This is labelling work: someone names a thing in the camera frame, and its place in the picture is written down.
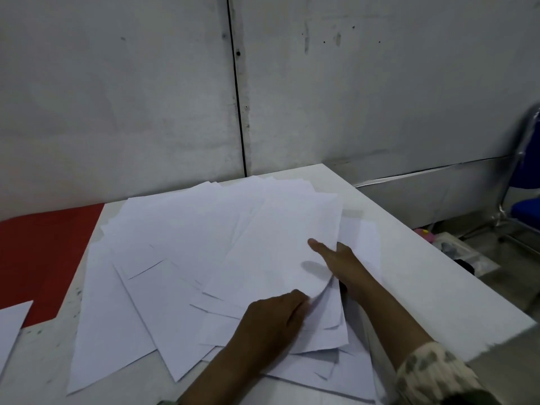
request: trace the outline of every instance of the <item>chair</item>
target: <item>chair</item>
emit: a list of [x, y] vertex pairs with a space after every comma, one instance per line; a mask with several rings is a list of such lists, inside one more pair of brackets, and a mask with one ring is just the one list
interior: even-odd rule
[[514, 172], [499, 201], [498, 213], [493, 216], [489, 223], [483, 224], [460, 237], [460, 240], [469, 239], [478, 234], [483, 228], [489, 227], [500, 235], [500, 241], [508, 239], [533, 253], [540, 254], [539, 250], [530, 247], [511, 234], [499, 230], [503, 224], [516, 224], [520, 228], [540, 235], [540, 197], [517, 202], [508, 213], [504, 210], [503, 203], [510, 187], [521, 189], [540, 188], [540, 107], [531, 111], [525, 121], [522, 139], [514, 162]]

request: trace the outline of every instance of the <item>hand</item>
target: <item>hand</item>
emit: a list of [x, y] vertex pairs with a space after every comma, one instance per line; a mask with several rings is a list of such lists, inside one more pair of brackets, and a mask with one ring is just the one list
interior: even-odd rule
[[225, 350], [252, 374], [269, 366], [300, 331], [309, 298], [298, 290], [251, 303]]
[[334, 251], [314, 238], [310, 238], [307, 244], [325, 259], [332, 274], [347, 287], [350, 296], [358, 301], [361, 286], [372, 277], [350, 247], [338, 242]]

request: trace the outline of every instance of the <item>pile of paper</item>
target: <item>pile of paper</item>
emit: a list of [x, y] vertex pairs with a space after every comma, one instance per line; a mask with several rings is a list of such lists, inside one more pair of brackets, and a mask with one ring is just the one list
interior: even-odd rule
[[307, 245], [363, 237], [372, 244], [363, 260], [377, 270], [376, 227], [341, 215], [339, 197], [307, 181], [256, 176], [128, 199], [89, 248], [68, 392], [155, 349], [178, 381], [227, 344], [251, 302], [296, 288], [312, 306], [265, 373], [374, 399], [366, 344], [348, 328], [339, 282]]

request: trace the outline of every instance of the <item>forearm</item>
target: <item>forearm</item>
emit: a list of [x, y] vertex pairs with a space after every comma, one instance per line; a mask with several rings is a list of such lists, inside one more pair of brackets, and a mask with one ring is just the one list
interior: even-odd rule
[[179, 398], [180, 405], [227, 405], [256, 377], [223, 349]]
[[433, 339], [367, 271], [359, 280], [353, 297], [368, 315], [388, 358], [397, 369], [410, 353]]

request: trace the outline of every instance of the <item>left hand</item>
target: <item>left hand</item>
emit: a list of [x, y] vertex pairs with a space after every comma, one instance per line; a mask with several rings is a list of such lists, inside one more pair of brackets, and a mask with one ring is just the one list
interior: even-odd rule
[[251, 303], [225, 347], [251, 375], [269, 366], [300, 331], [309, 298], [298, 290]]

